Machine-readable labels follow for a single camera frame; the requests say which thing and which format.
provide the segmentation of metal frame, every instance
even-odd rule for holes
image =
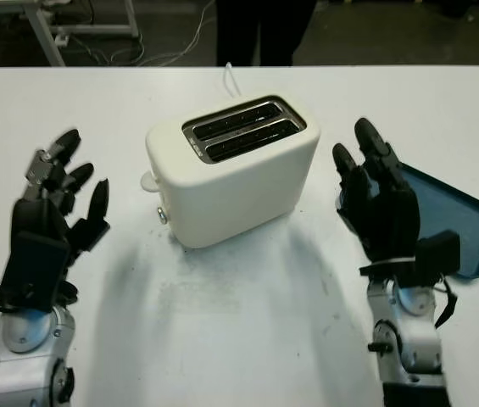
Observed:
[[[39,2],[27,2],[19,0],[18,3],[4,2],[0,3],[0,14],[24,13],[30,21],[32,30],[36,34],[37,40],[47,57],[51,66],[66,66],[62,55],[54,41],[53,34],[94,34],[94,35],[115,35],[139,37],[137,28],[136,12],[132,0],[124,0],[127,25],[51,25],[47,23],[39,7]]]
[[[126,17],[128,18],[127,25],[51,25],[49,28],[55,34],[111,34],[116,36],[131,36],[132,38],[139,37],[139,29],[137,28],[136,12],[132,0],[124,0],[126,8]]]

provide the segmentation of table leg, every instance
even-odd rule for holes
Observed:
[[[139,29],[137,28],[136,12],[134,11],[134,4],[131,0],[125,0],[126,16],[128,17],[128,25],[131,28],[131,37],[139,37]]]
[[[39,8],[25,7],[25,13],[51,66],[65,66],[42,11]]]

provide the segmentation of silver robotic arm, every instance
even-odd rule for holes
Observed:
[[[86,219],[70,228],[64,218],[93,172],[92,164],[64,170],[80,141],[72,130],[47,151],[38,150],[14,206],[0,284],[0,407],[70,405],[75,376],[66,358],[75,320],[67,306],[77,300],[77,290],[66,281],[67,271],[109,229],[103,219],[107,180],[97,184]]]
[[[450,406],[437,327],[454,312],[457,297],[445,276],[460,268],[460,237],[452,231],[418,240],[420,213],[414,191],[402,177],[401,164],[366,119],[355,126],[365,156],[356,165],[337,144],[333,158],[342,177],[341,215],[355,233],[371,265],[367,298],[374,317],[373,342],[384,403],[393,406]],[[379,186],[371,194],[371,183]],[[444,282],[446,309],[435,322],[434,286]]]

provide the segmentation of cable on floor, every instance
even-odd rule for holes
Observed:
[[[155,60],[163,59],[163,58],[170,58],[169,60],[163,62],[162,64],[155,65],[155,66],[168,66],[169,64],[173,64],[178,59],[184,57],[187,53],[191,52],[198,45],[202,27],[204,25],[208,24],[209,22],[212,22],[212,21],[215,20],[215,19],[210,19],[210,20],[207,20],[207,21],[203,22],[203,20],[205,18],[205,12],[213,4],[214,4],[214,0],[210,0],[207,4],[205,4],[205,6],[203,6],[201,17],[199,19],[198,28],[196,29],[194,37],[192,38],[192,40],[190,41],[190,43],[187,45],[187,47],[185,49],[183,49],[179,53],[163,53],[163,54],[160,54],[160,55],[152,56],[148,59],[144,59],[142,62],[137,64],[137,66],[147,66],[149,62],[153,62]]]

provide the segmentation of toaster cord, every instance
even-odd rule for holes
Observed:
[[[231,78],[231,83],[233,84],[234,90],[232,91],[228,87],[228,82],[226,80],[227,74],[230,74]],[[233,67],[231,66],[231,63],[228,62],[226,66],[224,67],[224,75],[222,76],[222,82],[224,83],[224,88],[227,90],[228,94],[232,98],[236,98],[237,96],[241,96],[241,90],[239,89],[239,85],[237,84],[236,78],[233,75]]]

